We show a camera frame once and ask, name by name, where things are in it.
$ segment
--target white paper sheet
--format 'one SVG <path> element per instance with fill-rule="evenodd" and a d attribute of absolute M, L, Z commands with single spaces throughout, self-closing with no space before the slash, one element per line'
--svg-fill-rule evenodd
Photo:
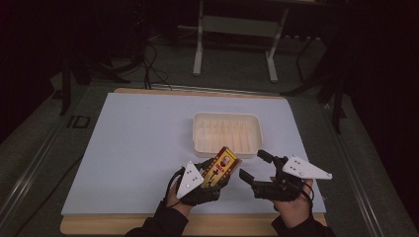
<path fill-rule="evenodd" d="M 283 157 L 307 159 L 293 113 L 285 99 L 247 99 L 111 93 L 102 109 L 63 215 L 154 213 L 170 178 L 194 152 L 193 118 L 198 112 L 252 114 L 259 118 L 262 149 Z M 275 166 L 255 156 L 240 168 L 257 181 L 275 176 Z M 325 212 L 316 184 L 313 212 Z M 192 213 L 273 213 L 273 205 L 255 199 L 238 169 L 218 201 Z"/>

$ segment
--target robotic hand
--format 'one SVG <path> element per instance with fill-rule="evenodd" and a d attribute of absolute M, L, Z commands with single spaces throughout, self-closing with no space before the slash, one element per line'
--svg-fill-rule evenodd
<path fill-rule="evenodd" d="M 314 197 L 310 197 L 304 190 L 303 179 L 332 179 L 332 175 L 311 165 L 299 157 L 287 156 L 280 158 L 273 156 L 264 150 L 258 151 L 258 156 L 268 163 L 274 163 L 276 167 L 276 180 L 274 182 L 254 181 L 254 177 L 240 169 L 239 177 L 249 184 L 255 198 L 269 200 L 292 201 L 303 194 L 312 205 Z"/>
<path fill-rule="evenodd" d="M 193 164 L 190 161 L 186 168 L 182 167 L 177 171 L 170 180 L 165 198 L 160 201 L 157 211 L 166 206 L 169 190 L 172 187 L 173 181 L 178 176 L 180 177 L 176 184 L 176 197 L 183 204 L 195 206 L 205 202 L 218 200 L 220 191 L 228 184 L 230 176 L 228 175 L 224 179 L 221 179 L 213 187 L 203 188 L 201 184 L 203 183 L 204 178 L 202 177 L 200 170 L 208 168 L 212 160 L 213 158 L 199 164 Z"/>

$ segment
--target metal stand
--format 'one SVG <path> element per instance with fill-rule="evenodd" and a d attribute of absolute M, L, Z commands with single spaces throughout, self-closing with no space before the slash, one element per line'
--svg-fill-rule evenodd
<path fill-rule="evenodd" d="M 200 0 L 200 13 L 198 19 L 198 45 L 197 51 L 195 53 L 193 74 L 195 76 L 201 75 L 204 31 L 256 37 L 269 37 L 273 38 L 273 43 L 271 48 L 266 51 L 266 60 L 268 64 L 270 80 L 273 83 L 277 83 L 278 76 L 274 62 L 274 54 L 277 50 L 277 45 L 281 38 L 281 33 L 283 31 L 289 9 L 284 9 L 281 20 L 278 23 L 268 21 L 255 21 L 204 15 L 204 1 L 205 0 Z"/>

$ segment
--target sleeve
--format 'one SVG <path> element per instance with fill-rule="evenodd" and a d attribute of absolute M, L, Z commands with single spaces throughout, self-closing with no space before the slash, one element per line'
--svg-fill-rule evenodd
<path fill-rule="evenodd" d="M 272 226 L 280 237 L 336 237 L 331 228 L 316 221 L 312 214 L 294 228 L 288 229 L 280 216 L 272 222 Z"/>
<path fill-rule="evenodd" d="M 142 227 L 131 229 L 126 237 L 179 237 L 187 224 L 188 219 L 181 212 L 164 208 L 145 219 Z"/>

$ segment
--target translucent container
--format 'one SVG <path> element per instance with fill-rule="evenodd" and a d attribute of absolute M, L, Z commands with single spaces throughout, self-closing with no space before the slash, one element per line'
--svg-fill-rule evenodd
<path fill-rule="evenodd" d="M 197 113 L 194 117 L 197 156 L 213 158 L 227 146 L 238 158 L 253 158 L 262 147 L 259 119 L 254 115 Z"/>

